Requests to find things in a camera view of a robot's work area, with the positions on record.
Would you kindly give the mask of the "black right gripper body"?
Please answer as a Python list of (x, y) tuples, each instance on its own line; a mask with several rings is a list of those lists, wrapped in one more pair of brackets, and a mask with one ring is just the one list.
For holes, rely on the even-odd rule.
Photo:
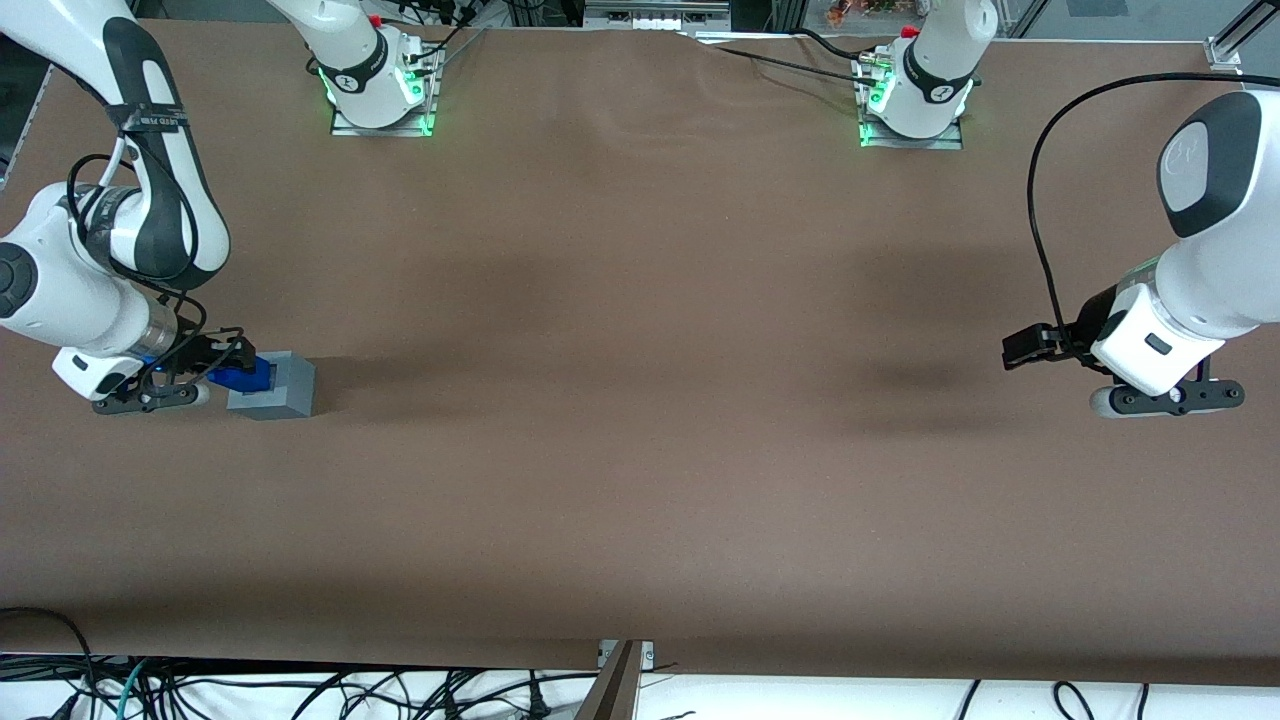
[(152, 314), (140, 337), (140, 387), (154, 384), (155, 372), (175, 375), (193, 372), (207, 359), (210, 342), (201, 340), (205, 322), (192, 322), (178, 314)]

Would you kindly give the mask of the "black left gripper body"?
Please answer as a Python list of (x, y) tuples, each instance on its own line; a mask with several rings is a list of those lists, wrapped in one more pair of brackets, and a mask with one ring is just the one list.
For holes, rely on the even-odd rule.
[(1066, 355), (1093, 372), (1106, 372), (1105, 365), (1093, 355), (1092, 346), (1105, 334), (1116, 296), (1116, 284), (1101, 290), (1084, 301), (1076, 319), (1060, 331), (1060, 346)]

